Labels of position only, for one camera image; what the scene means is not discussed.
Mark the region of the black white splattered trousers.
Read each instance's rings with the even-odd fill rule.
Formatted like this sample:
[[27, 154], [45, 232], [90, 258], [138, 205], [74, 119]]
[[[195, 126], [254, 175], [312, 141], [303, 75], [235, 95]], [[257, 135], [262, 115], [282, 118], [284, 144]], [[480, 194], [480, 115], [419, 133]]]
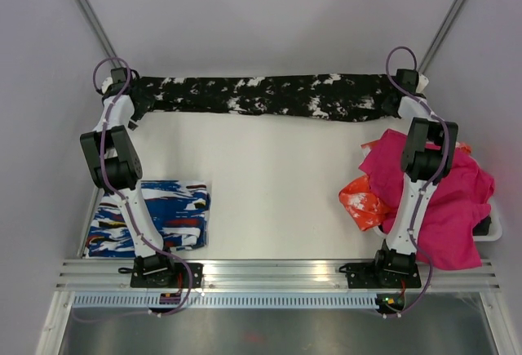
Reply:
[[382, 74], [316, 74], [250, 78], [142, 77], [156, 97], [150, 111], [281, 115], [334, 122], [387, 118]]

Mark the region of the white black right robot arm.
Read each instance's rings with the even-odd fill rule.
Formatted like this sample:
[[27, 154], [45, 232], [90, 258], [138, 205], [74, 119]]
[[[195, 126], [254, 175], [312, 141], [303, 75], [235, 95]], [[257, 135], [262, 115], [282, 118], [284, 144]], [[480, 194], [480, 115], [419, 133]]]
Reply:
[[399, 111], [412, 113], [409, 132], [400, 159], [403, 192], [390, 232], [375, 255], [372, 277], [377, 288], [398, 289], [402, 284], [421, 286], [418, 241], [428, 204], [440, 182], [450, 173], [458, 137], [458, 124], [436, 115], [416, 92], [418, 72], [399, 69], [392, 85], [403, 95]]

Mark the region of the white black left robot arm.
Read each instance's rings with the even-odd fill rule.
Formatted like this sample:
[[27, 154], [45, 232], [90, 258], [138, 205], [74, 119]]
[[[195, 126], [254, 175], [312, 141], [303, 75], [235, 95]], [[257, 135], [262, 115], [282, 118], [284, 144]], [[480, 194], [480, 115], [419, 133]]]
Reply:
[[177, 281], [177, 267], [166, 254], [141, 189], [141, 161], [129, 134], [135, 114], [139, 76], [128, 68], [112, 69], [102, 94], [103, 112], [80, 144], [94, 184], [116, 203], [134, 246], [132, 288], [166, 288]]

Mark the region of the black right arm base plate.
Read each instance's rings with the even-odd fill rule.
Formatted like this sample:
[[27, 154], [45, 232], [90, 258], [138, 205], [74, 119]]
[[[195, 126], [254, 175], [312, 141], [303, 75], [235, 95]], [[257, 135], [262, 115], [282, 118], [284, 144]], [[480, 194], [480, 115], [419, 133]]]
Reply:
[[403, 274], [376, 268], [374, 263], [359, 262], [344, 264], [338, 271], [345, 275], [350, 289], [418, 289], [422, 286], [417, 269]]

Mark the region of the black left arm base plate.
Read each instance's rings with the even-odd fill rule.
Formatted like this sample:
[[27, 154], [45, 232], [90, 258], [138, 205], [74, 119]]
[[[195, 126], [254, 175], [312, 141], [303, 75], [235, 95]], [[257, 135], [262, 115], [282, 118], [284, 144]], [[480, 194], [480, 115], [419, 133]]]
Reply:
[[133, 268], [120, 267], [117, 272], [130, 274], [131, 288], [200, 288], [203, 265], [187, 263], [187, 266], [151, 256], [146, 259], [136, 258]]

